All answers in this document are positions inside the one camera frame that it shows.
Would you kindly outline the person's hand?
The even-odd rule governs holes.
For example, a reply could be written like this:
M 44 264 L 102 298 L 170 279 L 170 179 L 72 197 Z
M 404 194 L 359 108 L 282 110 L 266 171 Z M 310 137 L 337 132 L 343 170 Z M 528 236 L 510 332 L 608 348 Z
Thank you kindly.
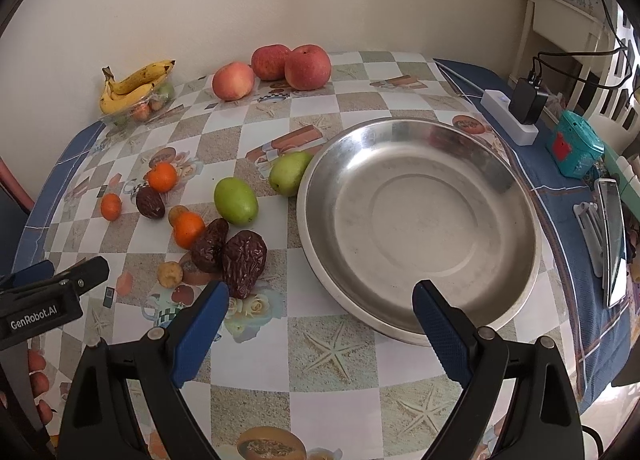
M 47 362 L 38 350 L 23 342 L 1 352 L 1 368 L 11 392 L 36 430 L 46 426 L 53 417 L 51 407 L 39 396 L 46 393 L 49 380 L 43 370 Z

